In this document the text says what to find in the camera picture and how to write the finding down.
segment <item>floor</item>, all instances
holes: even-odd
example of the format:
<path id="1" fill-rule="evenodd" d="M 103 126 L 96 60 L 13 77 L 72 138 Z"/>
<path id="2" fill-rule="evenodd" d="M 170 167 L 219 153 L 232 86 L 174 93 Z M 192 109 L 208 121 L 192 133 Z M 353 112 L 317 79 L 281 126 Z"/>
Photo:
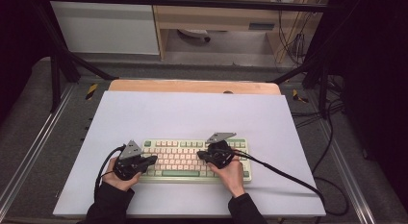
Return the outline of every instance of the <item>floor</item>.
<path id="1" fill-rule="evenodd" d="M 285 59 L 283 63 L 275 61 L 273 51 L 268 47 L 263 33 L 219 31 L 209 33 L 212 40 L 207 43 L 171 31 L 166 59 L 163 61 L 134 57 L 121 60 L 120 63 L 113 63 L 117 60 L 109 60 L 106 57 L 93 61 L 108 73 L 128 78 L 255 82 L 272 80 L 296 67 L 289 59 Z M 60 114 L 58 122 L 52 127 L 52 135 L 44 142 L 37 140 L 36 137 L 42 132 L 42 126 L 50 115 L 51 87 L 47 61 L 39 62 L 34 67 L 30 82 L 14 105 L 8 119 L 1 125 L 0 159 L 2 162 L 7 161 L 8 164 L 0 170 L 0 189 L 8 191 L 14 188 L 18 192 L 9 199 L 12 202 L 6 206 L 3 206 L 4 194 L 1 197 L 0 205 L 3 206 L 1 211 L 7 212 L 3 223 L 74 223 L 55 218 L 52 210 L 58 199 L 58 191 L 64 187 L 70 166 L 74 163 L 76 153 L 86 136 L 87 127 L 91 123 L 89 119 L 93 117 L 103 90 L 109 86 L 108 82 L 95 78 L 84 69 L 81 69 L 81 73 L 83 78 L 79 84 L 68 85 L 73 88 L 73 94 Z M 317 91 L 303 89 L 302 79 L 302 74 L 293 77 L 280 85 L 281 91 L 287 96 L 291 112 L 315 112 L 314 98 L 317 98 Z M 95 82 L 99 85 L 92 100 L 84 100 L 89 85 Z M 297 90 L 300 99 L 293 100 L 294 89 Z M 329 92 L 328 99 L 333 101 L 338 96 L 338 92 Z M 313 168 L 327 145 L 329 129 L 327 121 L 321 119 L 311 121 L 308 117 L 293 117 L 293 122 L 299 127 L 297 130 L 306 158 Z M 338 156 L 333 147 L 321 162 L 315 176 L 335 182 L 346 194 L 350 208 L 342 216 L 328 214 L 321 223 L 408 223 L 408 215 L 400 206 L 381 169 L 376 162 L 363 158 L 358 139 L 346 114 L 338 111 L 333 114 L 332 121 L 334 131 L 332 143 L 343 153 L 352 179 L 358 186 L 357 191 L 361 194 L 349 190 L 350 187 L 347 185 L 349 179 L 344 178 L 342 173 L 344 168 L 336 160 Z M 302 122 L 311 123 L 301 126 Z M 33 150 L 35 142 L 40 144 L 40 151 Z M 25 161 L 27 153 L 36 156 L 33 164 L 29 165 L 30 173 L 25 175 L 21 185 L 10 185 L 13 173 L 18 170 L 20 163 Z M 317 184 L 327 195 L 326 208 L 332 212 L 343 211 L 345 202 L 339 191 L 325 181 L 317 180 Z M 355 204 L 353 199 L 358 195 L 363 197 L 363 201 L 358 200 L 358 204 Z M 359 210 L 361 208 L 359 204 L 366 204 L 368 209 Z M 369 212 L 368 216 L 372 219 L 364 220 L 361 216 L 364 212 Z M 313 221 L 297 218 L 288 219 L 284 223 L 313 223 Z"/>

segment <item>person's left hand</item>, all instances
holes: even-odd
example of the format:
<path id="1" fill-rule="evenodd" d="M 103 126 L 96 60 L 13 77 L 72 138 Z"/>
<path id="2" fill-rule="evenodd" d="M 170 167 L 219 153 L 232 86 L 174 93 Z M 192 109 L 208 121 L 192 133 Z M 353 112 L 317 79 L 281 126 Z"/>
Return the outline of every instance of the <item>person's left hand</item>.
<path id="1" fill-rule="evenodd" d="M 117 157 L 110 159 L 106 172 L 111 172 L 114 170 L 116 159 Z M 131 180 L 122 181 L 115 175 L 114 172 L 112 172 L 103 176 L 102 181 L 120 190 L 127 191 L 132 185 L 136 184 L 139 181 L 140 175 L 141 172 L 137 173 Z"/>

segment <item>wooden edge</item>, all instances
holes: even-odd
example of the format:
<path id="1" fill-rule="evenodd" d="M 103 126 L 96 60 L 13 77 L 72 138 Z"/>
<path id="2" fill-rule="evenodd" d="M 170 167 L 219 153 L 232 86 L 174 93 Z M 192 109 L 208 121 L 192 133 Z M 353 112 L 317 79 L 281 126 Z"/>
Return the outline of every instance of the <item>wooden edge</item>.
<path id="1" fill-rule="evenodd" d="M 114 80 L 109 91 L 152 92 L 209 92 L 236 94 L 281 95 L 279 86 L 273 83 L 213 82 L 184 80 Z"/>

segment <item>person's right hand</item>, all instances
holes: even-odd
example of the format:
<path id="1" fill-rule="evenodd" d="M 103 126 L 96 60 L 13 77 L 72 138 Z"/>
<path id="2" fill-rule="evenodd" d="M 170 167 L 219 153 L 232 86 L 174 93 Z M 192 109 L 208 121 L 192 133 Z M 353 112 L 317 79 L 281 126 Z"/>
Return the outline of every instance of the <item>person's right hand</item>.
<path id="1" fill-rule="evenodd" d="M 210 162 L 208 162 L 207 165 L 219 176 L 234 198 L 245 193 L 243 189 L 243 168 L 238 156 L 235 156 L 226 167 L 221 169 L 218 169 Z"/>

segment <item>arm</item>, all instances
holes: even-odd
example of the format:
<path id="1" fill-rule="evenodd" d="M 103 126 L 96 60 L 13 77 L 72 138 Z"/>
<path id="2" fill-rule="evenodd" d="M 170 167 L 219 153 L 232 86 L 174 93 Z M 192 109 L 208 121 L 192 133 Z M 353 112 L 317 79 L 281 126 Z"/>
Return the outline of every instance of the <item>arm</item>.
<path id="1" fill-rule="evenodd" d="M 112 172 L 116 158 L 110 160 L 106 172 Z M 112 172 L 102 177 L 102 185 L 94 203 L 89 207 L 83 224 L 122 224 L 126 221 L 126 210 L 135 192 L 131 186 L 136 184 L 141 173 L 129 181 L 122 181 Z"/>
<path id="2" fill-rule="evenodd" d="M 249 194 L 243 189 L 242 163 L 237 156 L 225 168 L 218 169 L 211 163 L 208 163 L 208 166 L 232 194 L 228 209 L 236 224 L 267 224 Z"/>

